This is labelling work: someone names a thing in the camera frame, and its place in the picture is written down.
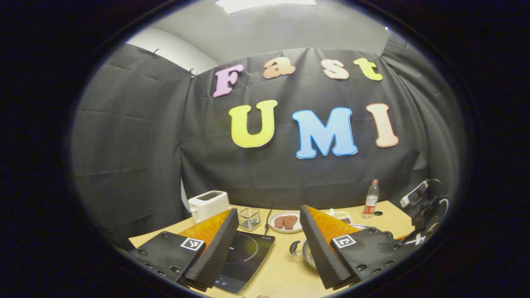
black mount plate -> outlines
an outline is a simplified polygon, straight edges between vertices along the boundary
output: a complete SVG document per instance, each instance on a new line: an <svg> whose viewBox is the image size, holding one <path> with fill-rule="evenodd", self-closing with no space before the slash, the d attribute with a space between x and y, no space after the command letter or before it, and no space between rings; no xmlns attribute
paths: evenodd
<svg viewBox="0 0 530 298"><path fill-rule="evenodd" d="M162 232L130 253L143 266L184 285L182 274L195 263L205 247L204 241Z"/></svg>
<svg viewBox="0 0 530 298"><path fill-rule="evenodd" d="M363 281L391 268L413 250L374 227L333 238L331 245L348 271Z"/></svg>

white plate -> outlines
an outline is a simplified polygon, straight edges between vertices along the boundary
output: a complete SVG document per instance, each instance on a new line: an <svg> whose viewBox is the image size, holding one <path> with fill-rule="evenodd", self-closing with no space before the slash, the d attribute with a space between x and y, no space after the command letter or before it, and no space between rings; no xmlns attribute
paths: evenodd
<svg viewBox="0 0 530 298"><path fill-rule="evenodd" d="M285 230L285 228L277 229L274 227L274 220L277 219L280 216L286 216L286 215L295 215L298 217L298 221L293 226L292 230ZM300 211L283 211L280 213L277 213L269 218L269 227L271 227L273 230L282 232L282 233L296 233L300 232L302 230L302 225L300 223Z"/></svg>

wall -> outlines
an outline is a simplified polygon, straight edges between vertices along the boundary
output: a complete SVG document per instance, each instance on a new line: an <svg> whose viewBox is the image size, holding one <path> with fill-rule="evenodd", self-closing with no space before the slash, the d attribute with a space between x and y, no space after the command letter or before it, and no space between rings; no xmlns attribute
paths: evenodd
<svg viewBox="0 0 530 298"><path fill-rule="evenodd" d="M148 27L129 39L127 43L151 52L158 49L157 55L184 69L193 68L194 74L219 66L219 63L185 40L157 28Z"/></svg>

ceiling light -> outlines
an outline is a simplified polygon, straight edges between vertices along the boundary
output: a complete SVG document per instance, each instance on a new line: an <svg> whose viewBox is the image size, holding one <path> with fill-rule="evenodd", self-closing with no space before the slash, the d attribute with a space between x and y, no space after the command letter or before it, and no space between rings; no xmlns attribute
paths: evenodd
<svg viewBox="0 0 530 298"><path fill-rule="evenodd" d="M315 0L219 0L215 2L227 13L234 13L249 8L275 4L316 5Z"/></svg>

induction cooktop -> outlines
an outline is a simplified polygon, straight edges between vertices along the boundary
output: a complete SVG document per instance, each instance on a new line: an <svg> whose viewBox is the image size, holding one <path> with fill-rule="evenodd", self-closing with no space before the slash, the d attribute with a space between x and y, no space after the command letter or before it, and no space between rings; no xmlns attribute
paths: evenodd
<svg viewBox="0 0 530 298"><path fill-rule="evenodd" d="M273 236L237 231L214 286L234 294L241 291L260 268L274 240Z"/></svg>

